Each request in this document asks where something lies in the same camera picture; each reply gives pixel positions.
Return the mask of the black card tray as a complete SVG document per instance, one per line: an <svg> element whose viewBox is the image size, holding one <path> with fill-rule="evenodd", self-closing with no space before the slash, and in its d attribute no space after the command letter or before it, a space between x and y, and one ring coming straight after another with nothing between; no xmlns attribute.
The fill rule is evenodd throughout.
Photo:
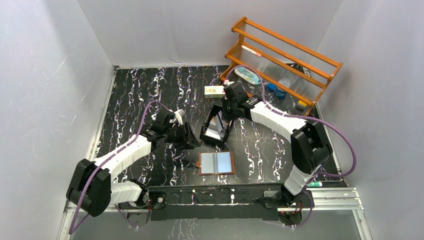
<svg viewBox="0 0 424 240"><path fill-rule="evenodd" d="M199 138L208 145L223 149L229 138L234 120L225 120L220 105L214 104L202 124Z"/></svg>

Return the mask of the brown leather card holder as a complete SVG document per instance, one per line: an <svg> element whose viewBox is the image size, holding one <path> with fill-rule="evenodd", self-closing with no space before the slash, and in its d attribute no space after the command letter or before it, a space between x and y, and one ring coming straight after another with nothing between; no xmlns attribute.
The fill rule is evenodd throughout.
<svg viewBox="0 0 424 240"><path fill-rule="evenodd" d="M200 176L233 175L236 172L232 151L200 153L195 166Z"/></svg>

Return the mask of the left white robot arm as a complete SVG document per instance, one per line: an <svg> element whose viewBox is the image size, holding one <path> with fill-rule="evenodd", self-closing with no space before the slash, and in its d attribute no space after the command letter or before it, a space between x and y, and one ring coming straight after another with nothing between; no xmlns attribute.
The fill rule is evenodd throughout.
<svg viewBox="0 0 424 240"><path fill-rule="evenodd" d="M107 207L132 203L137 208L149 205L149 187L136 179L114 183L113 180L139 159L171 144L177 150L200 146L191 125L183 121L185 111L160 110L155 119L142 127L139 135L95 160L82 159L76 165L66 199L90 216L97 217Z"/></svg>

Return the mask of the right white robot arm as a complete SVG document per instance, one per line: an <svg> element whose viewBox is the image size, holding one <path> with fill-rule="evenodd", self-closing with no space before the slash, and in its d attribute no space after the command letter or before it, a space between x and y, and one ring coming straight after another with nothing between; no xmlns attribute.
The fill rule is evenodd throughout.
<svg viewBox="0 0 424 240"><path fill-rule="evenodd" d="M286 206L295 207L301 201L301 191L308 181L333 153L323 124L315 118L290 117L261 97L248 96L239 83L232 83L223 91L225 119L246 118L270 128L289 141L293 167L284 182L281 199Z"/></svg>

